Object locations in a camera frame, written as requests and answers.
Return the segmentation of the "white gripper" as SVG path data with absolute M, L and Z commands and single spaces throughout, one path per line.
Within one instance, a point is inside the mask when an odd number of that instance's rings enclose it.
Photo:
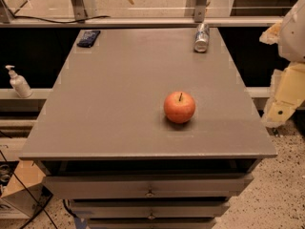
M 276 22 L 265 30 L 259 41 L 273 45 L 279 41 L 281 22 Z M 282 72 L 275 99 L 269 99 L 263 110 L 261 121 L 267 128 L 278 128 L 295 113 L 305 101 L 305 64 L 290 63 Z

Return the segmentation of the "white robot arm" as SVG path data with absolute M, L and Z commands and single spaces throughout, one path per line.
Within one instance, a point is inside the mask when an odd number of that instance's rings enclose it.
M 305 101 L 305 0 L 298 0 L 281 22 L 261 34 L 259 41 L 277 44 L 279 56 L 289 61 L 283 71 L 274 70 L 262 116 L 266 127 L 277 128 Z

